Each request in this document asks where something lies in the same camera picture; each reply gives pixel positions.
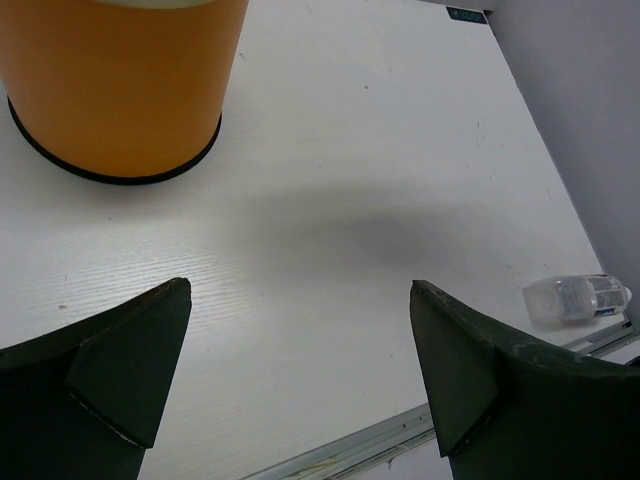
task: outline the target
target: orange bucket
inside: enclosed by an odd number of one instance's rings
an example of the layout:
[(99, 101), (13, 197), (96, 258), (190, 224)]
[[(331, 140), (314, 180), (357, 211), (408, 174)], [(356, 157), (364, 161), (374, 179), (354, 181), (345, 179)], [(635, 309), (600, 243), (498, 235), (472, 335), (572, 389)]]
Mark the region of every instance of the orange bucket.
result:
[(248, 0), (0, 0), (11, 113), (46, 158), (120, 184), (212, 147)]

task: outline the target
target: bottle label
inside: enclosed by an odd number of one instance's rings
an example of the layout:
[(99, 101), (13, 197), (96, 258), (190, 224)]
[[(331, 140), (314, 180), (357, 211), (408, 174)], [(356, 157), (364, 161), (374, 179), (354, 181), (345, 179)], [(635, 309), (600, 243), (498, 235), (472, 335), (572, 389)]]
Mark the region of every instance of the bottle label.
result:
[(594, 317), (608, 317), (624, 310), (624, 294), (622, 285), (609, 275), (593, 275), (587, 277), (596, 297)]

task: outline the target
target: black object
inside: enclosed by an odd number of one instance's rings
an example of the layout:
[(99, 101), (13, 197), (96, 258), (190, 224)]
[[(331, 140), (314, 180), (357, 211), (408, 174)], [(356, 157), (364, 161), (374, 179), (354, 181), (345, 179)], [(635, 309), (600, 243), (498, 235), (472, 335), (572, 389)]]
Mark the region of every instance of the black object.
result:
[(177, 177), (178, 175), (182, 175), (186, 171), (191, 170), (193, 167), (195, 167), (204, 157), (207, 156), (207, 153), (209, 153), (209, 150), (211, 150), (213, 144), (216, 143), (218, 135), (220, 134), (220, 128), (222, 127), (222, 114), (220, 114), (220, 119), (218, 120), (216, 131), (213, 132), (213, 136), (211, 137), (211, 140), (209, 140), (209, 143), (207, 143), (205, 147), (191, 160), (184, 162), (182, 165), (169, 170), (168, 172), (162, 172), (146, 177), (114, 177), (111, 175), (103, 175), (101, 173), (96, 173), (90, 170), (85, 170), (84, 168), (77, 167), (71, 163), (65, 162), (58, 156), (51, 153), (49, 150), (40, 145), (38, 141), (33, 138), (33, 136), (27, 131), (24, 124), (20, 121), (18, 113), (13, 108), (11, 100), (7, 98), (7, 101), (9, 102), (9, 111), (11, 112), (11, 118), (13, 118), (18, 131), (22, 134), (29, 145), (31, 145), (34, 150), (36, 150), (40, 155), (49, 160), (51, 163), (59, 166), (67, 172), (73, 173), (74, 175), (86, 178), (87, 180), (93, 180), (94, 182), (108, 183), (112, 185), (149, 185), (152, 183), (164, 182), (166, 180)]
[(190, 284), (178, 278), (0, 350), (0, 476), (137, 478), (190, 312)]
[(487, 24), (487, 19), (482, 12), (474, 10), (465, 10), (463, 8), (447, 7), (447, 13), (451, 20), (459, 20), (461, 22)]
[(425, 281), (411, 323), (456, 480), (638, 478), (637, 368), (538, 340)]

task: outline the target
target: scratch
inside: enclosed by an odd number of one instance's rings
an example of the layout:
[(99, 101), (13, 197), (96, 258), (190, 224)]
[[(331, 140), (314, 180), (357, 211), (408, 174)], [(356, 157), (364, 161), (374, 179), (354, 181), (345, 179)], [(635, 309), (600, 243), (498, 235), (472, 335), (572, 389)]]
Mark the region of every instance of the scratch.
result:
[(312, 17), (313, 19), (315, 19), (315, 18), (316, 18), (316, 15), (315, 15), (315, 13), (313, 13), (313, 10), (312, 10), (312, 9), (311, 9), (311, 7), (309, 6), (309, 4), (306, 2), (306, 0), (305, 0), (305, 2), (304, 2), (304, 6), (307, 8), (307, 11), (309, 12), (309, 15), (311, 15), (311, 17)]

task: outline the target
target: plastic bottle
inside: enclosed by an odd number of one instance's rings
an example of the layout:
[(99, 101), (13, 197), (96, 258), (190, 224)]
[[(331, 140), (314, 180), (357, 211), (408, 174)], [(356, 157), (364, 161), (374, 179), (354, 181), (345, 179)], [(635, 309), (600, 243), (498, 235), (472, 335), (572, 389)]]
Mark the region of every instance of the plastic bottle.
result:
[(562, 322), (622, 313), (631, 290), (611, 275), (551, 277), (529, 285), (524, 301), (533, 322)]

